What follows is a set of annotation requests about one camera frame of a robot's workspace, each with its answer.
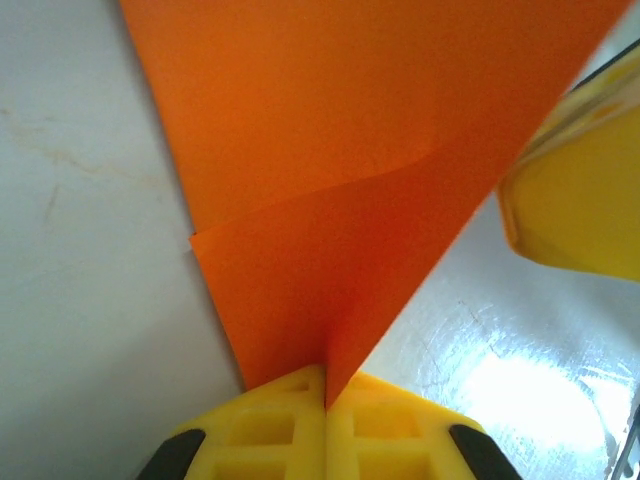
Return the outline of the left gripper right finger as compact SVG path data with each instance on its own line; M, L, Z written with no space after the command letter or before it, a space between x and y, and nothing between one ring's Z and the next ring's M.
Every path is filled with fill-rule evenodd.
M478 422L364 372L328 410L326 440L328 479L520 477Z

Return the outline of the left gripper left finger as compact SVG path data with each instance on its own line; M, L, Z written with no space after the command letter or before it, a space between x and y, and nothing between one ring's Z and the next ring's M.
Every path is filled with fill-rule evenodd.
M284 375L179 425L139 479L324 479L325 368Z

